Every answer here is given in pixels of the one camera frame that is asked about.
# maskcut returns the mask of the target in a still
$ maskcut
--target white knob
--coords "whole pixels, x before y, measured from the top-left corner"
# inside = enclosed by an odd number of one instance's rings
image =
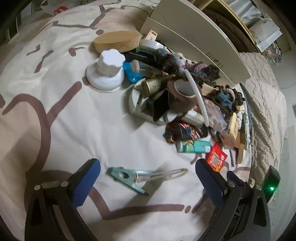
[[[117,49],[104,50],[98,60],[98,71],[105,76],[113,77],[121,69],[125,57]]]

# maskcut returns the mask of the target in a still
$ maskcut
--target silver screw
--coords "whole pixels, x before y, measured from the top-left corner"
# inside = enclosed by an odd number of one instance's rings
[[[235,187],[235,182],[233,182],[233,181],[228,181],[228,182],[227,182],[227,186],[229,186],[230,188],[234,188],[234,187]]]
[[[34,187],[34,190],[35,190],[35,191],[38,191],[40,188],[41,188],[40,185],[36,185],[36,186]]]
[[[68,184],[69,184],[69,183],[68,183],[67,181],[63,181],[63,182],[61,183],[61,187],[64,188],[64,187],[68,186]]]
[[[261,191],[261,186],[259,186],[258,184],[255,185],[256,189],[258,189],[259,191]]]

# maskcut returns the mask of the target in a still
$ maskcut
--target red snack packet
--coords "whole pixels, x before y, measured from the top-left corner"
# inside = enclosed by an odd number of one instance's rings
[[[206,161],[214,171],[219,172],[226,158],[227,155],[220,149],[218,144],[215,142],[210,153],[206,156]]]

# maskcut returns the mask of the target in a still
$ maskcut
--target white tube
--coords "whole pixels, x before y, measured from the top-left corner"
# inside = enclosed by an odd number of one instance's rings
[[[209,123],[209,117],[207,116],[207,110],[205,108],[205,104],[203,102],[203,99],[202,99],[202,95],[200,94],[200,91],[195,83],[195,81],[193,80],[191,74],[189,73],[189,71],[187,69],[184,70],[185,72],[185,75],[194,91],[194,94],[195,94],[195,97],[197,99],[197,102],[198,102],[198,106],[202,112],[202,116],[205,120],[205,126],[206,127],[209,127],[210,123]]]

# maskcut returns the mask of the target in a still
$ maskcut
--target beige cable knit blanket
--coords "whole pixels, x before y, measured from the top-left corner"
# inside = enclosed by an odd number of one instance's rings
[[[262,184],[270,165],[279,169],[287,129],[286,100],[263,55],[240,53],[240,56],[252,76],[242,83],[253,122],[250,179]]]

